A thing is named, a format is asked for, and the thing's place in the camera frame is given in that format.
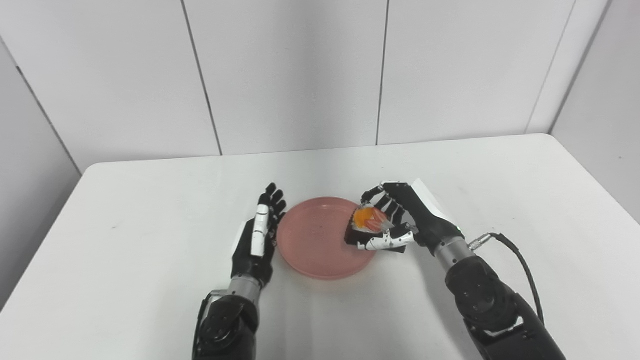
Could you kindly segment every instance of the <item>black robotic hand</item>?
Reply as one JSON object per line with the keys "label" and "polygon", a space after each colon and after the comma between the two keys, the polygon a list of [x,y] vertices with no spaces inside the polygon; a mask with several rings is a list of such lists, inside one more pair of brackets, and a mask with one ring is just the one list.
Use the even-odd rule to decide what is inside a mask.
{"label": "black robotic hand", "polygon": [[[372,204],[379,195],[380,199]],[[415,226],[402,223],[405,213],[413,218]],[[345,235],[348,244],[362,250],[404,252],[406,244],[415,241],[431,254],[443,240],[451,238],[464,236],[419,180],[412,185],[384,182],[365,192]]]}
{"label": "black robotic hand", "polygon": [[278,225],[284,217],[286,201],[282,190],[271,183],[258,200],[258,210],[253,219],[246,222],[234,253],[231,278],[251,276],[267,286],[273,275],[271,260],[276,247]]}
{"label": "black robotic hand", "polygon": [[231,283],[202,301],[193,340],[194,360],[255,359],[258,300],[273,275],[278,225],[287,203],[271,183],[258,200],[253,219],[247,221],[232,256]]}
{"label": "black robotic hand", "polygon": [[[372,204],[373,198],[381,199]],[[408,213],[415,225],[402,223]],[[525,268],[538,314],[473,250],[496,238],[518,256]],[[478,351],[487,360],[564,360],[544,327],[538,293],[519,250],[502,234],[486,234],[467,244],[422,181],[384,182],[362,195],[345,241],[362,250],[404,252],[415,242],[429,249],[447,272],[445,283]]]}

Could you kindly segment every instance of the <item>robot finger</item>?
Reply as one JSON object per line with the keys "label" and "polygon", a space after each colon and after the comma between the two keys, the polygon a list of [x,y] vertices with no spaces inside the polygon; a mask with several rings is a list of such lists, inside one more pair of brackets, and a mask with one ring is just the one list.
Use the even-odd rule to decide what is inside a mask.
{"label": "robot finger", "polygon": [[267,188],[265,189],[265,192],[269,195],[272,196],[277,190],[277,186],[275,183],[271,183],[269,184],[269,186],[267,186]]}
{"label": "robot finger", "polygon": [[284,193],[282,192],[282,190],[278,190],[275,193],[273,193],[273,195],[271,196],[271,203],[272,204],[276,204],[278,201],[282,200],[282,197],[284,196]]}
{"label": "robot finger", "polygon": [[385,231],[381,236],[373,236],[367,243],[359,242],[357,246],[359,250],[388,250],[405,247],[411,242],[414,242],[413,232],[405,224]]}
{"label": "robot finger", "polygon": [[262,256],[262,258],[265,259],[266,261],[271,261],[271,259],[273,259],[273,254],[277,246],[276,244],[277,231],[278,231],[277,228],[272,229],[265,239],[264,255]]}
{"label": "robot finger", "polygon": [[389,249],[385,249],[385,251],[399,252],[400,254],[404,254],[404,252],[406,251],[406,245],[400,247],[392,247]]}
{"label": "robot finger", "polygon": [[384,189],[381,186],[376,186],[375,188],[373,188],[373,189],[369,190],[368,192],[365,192],[364,194],[362,194],[361,202],[362,203],[371,202],[376,195],[379,195],[379,194],[381,194],[383,192],[384,192]]}
{"label": "robot finger", "polygon": [[258,200],[258,208],[255,211],[253,232],[251,240],[251,255],[264,255],[264,240],[269,232],[269,203],[271,198],[263,193]]}
{"label": "robot finger", "polygon": [[380,198],[380,200],[374,205],[374,207],[382,210],[390,201],[391,198],[387,196],[387,194],[385,194],[385,196]]}
{"label": "robot finger", "polygon": [[387,216],[387,219],[389,219],[391,221],[391,219],[394,216],[394,213],[396,212],[396,210],[398,209],[398,203],[395,201],[392,201],[389,204],[389,207],[387,208],[387,210],[385,210],[385,215]]}
{"label": "robot finger", "polygon": [[275,204],[273,206],[273,213],[279,217],[279,215],[284,211],[284,209],[287,207],[287,202],[284,200],[281,200],[280,202],[278,202],[277,204]]}
{"label": "robot finger", "polygon": [[269,221],[269,236],[272,238],[275,238],[276,233],[278,232],[278,226],[280,225],[280,221],[282,221],[282,218],[284,217],[286,213],[285,212],[281,212],[281,213],[275,213],[274,211],[271,212],[271,220]]}
{"label": "robot finger", "polygon": [[391,223],[398,226],[402,222],[402,217],[404,216],[404,208],[402,206],[398,206],[398,209],[391,217]]}
{"label": "robot finger", "polygon": [[381,184],[380,186],[389,195],[389,197],[391,197],[391,199],[396,201],[403,208],[409,210],[409,213],[411,213],[411,209],[410,209],[412,205],[411,200],[414,200],[415,198],[415,200],[419,201],[418,197],[415,195],[415,193],[411,189],[411,186],[407,183],[386,182]]}

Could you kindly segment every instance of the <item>silver cylinder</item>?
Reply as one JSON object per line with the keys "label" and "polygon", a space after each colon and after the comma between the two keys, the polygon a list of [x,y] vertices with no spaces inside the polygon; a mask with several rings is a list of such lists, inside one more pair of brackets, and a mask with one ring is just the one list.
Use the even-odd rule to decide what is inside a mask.
{"label": "silver cylinder", "polygon": [[256,306],[260,299],[260,282],[249,275],[231,278],[227,295],[237,295],[253,302]]}
{"label": "silver cylinder", "polygon": [[480,249],[482,245],[491,240],[491,237],[492,236],[489,233],[480,236],[479,238],[469,243],[469,250],[476,251],[477,249]]}
{"label": "silver cylinder", "polygon": [[462,259],[475,256],[475,254],[469,250],[465,239],[460,236],[444,240],[438,245],[433,255],[440,261],[445,271],[449,271],[450,268]]}

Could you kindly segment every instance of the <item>orange food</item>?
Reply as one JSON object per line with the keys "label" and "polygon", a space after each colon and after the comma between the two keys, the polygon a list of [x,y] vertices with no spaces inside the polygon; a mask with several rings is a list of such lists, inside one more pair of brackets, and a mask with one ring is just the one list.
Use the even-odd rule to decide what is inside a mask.
{"label": "orange food", "polygon": [[359,229],[369,229],[375,233],[382,230],[382,223],[387,221],[387,216],[378,208],[362,208],[353,214],[353,223]]}

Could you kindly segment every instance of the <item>pink plate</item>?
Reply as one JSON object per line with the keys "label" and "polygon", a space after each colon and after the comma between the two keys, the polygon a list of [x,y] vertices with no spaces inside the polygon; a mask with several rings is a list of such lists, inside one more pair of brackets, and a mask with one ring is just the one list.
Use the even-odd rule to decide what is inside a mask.
{"label": "pink plate", "polygon": [[317,197],[296,205],[278,226],[282,257],[298,272],[315,279],[341,279],[361,271],[376,252],[344,243],[357,207],[338,197]]}

